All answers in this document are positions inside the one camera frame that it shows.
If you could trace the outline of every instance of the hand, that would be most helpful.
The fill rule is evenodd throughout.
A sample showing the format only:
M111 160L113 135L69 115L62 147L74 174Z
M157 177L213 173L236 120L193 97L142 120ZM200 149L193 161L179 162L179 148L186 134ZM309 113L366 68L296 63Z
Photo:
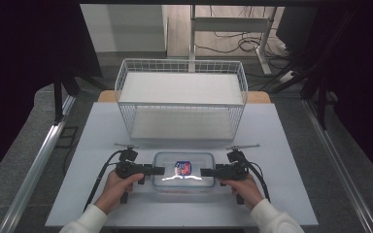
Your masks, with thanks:
M251 174L248 174L243 181L220 180L220 182L230 185L233 195L236 196L239 193L244 198L244 203L250 210L264 199Z
M131 192L133 183L138 182L142 178L144 178L144 174L139 173L123 180L117 175L115 170L110 172L105 183L104 191L94 205L106 215L109 214L110 211L119 204L122 194L125 191Z

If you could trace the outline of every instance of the black curtain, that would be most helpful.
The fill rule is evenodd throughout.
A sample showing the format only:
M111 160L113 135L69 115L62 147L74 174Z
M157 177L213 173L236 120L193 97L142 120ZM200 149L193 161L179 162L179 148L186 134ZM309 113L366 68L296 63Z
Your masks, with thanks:
M373 163L373 4L358 9L328 63L335 112Z
M78 3L0 0L0 161L36 91L74 72L102 76Z

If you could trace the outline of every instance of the white shelf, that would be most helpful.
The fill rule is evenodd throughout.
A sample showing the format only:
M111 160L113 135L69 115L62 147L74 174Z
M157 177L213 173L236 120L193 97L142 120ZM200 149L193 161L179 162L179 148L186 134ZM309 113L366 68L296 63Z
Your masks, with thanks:
M128 72L119 103L244 105L236 74Z
M132 139L231 140L228 109L138 108Z

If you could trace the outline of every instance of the cable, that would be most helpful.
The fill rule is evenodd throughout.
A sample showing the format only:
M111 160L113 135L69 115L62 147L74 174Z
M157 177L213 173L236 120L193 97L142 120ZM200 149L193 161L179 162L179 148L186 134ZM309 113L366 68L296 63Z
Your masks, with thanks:
M240 14L238 15L238 17L247 9L247 7L244 7L244 9L240 12Z
M266 84L266 83L269 83L269 81L267 81L267 82L262 82L262 83L255 83L255 84L249 85L249 86L248 86L248 89L253 88L253 87L257 86L257 85Z
M261 176L263 177L263 174L262 174L262 169L259 167L259 165L258 164L256 164L256 163L254 163L254 162L250 162L251 164L253 164L253 165L255 165L256 167L258 167L258 169L259 169L259 172L260 172L260 174L261 174Z
M225 38L232 38L232 37L237 37L237 36L243 36L243 34L248 34L248 32L242 32L242 33L239 33L239 34L235 34L235 35L228 35L228 36L223 36L223 35L218 35L217 32L214 32L214 34L216 35L216 37L225 37Z
M266 43L266 46L269 48L269 51L265 51L265 53L267 53L267 52L270 52L272 55L270 55L270 56L279 56L279 57L282 57L282 58L289 58L289 57L287 57L287 56L282 56L282 55L278 55L278 54L275 54L274 53L274 51L272 51L272 49L271 49L271 47L269 46L269 43L267 42Z
M274 78L275 76L262 76L262 75L255 75L251 73L245 73L245 76L254 76L256 78L262 78L262 79L271 79Z
M251 11L253 10L253 6L250 7L250 13L248 14L248 17L251 17Z
M234 50L221 51L221 50L214 50L214 49L208 48L208 47L197 46L196 44L195 44L195 46L198 47L198 48L204 49L204 50L212 50L212 51L221 52L221 53L230 53L230 52L233 52L233 51L238 50L240 48L240 47L237 47Z
M265 183L265 180L263 179L263 176L259 174L259 172L256 170L256 168L247 160L245 157L238 157L239 162L244 162L248 168L251 169L251 171L254 172L255 176L258 178L259 182L261 183L262 190L264 192L264 196L266 199L268 199L269 202L271 202L271 198L269 197L268 187Z
M85 207L84 207L84 211L86 210L87 205L90 204L90 202L92 202L93 196L95 195L95 192L98 189L99 184L101 183L102 177L104 176L105 171L107 170L107 167L110 165L109 163L110 163L111 159L115 155L117 155L117 153L119 153L119 152L122 152L122 150L115 151L113 154L111 154L111 156L108 158L107 162L104 164L101 171L99 172L99 175L96 178L96 182L93 185L92 191L90 192L89 197L87 198L87 201L86 201L86 204L85 204Z
M210 13L211 13L211 16L212 16L212 13L214 13L214 17L216 17L215 12L212 10L212 5L210 5Z
M268 59L268 64L269 64L270 66L272 66L272 67L274 67L274 68L276 68L276 69L282 70L282 69L285 68L285 66L284 66L284 67L276 66L276 65L274 65L274 64L271 62L271 61L273 61L273 60L288 60L288 59L285 58L285 57L270 57L270 58Z
M294 62L290 62L286 67L284 67L282 70L280 70L280 72L278 72L278 74L272 80L270 80L268 83L263 85L258 91L263 90L266 86L268 86L269 84L274 82L277 78L279 78L281 75L283 75L284 72L289 71L294 66L295 66Z

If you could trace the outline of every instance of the white wire basket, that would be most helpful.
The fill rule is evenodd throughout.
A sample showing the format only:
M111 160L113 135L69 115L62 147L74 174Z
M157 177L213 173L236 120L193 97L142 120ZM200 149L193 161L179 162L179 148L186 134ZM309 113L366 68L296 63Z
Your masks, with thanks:
M232 141L248 86L239 61L124 59L115 91L133 140Z

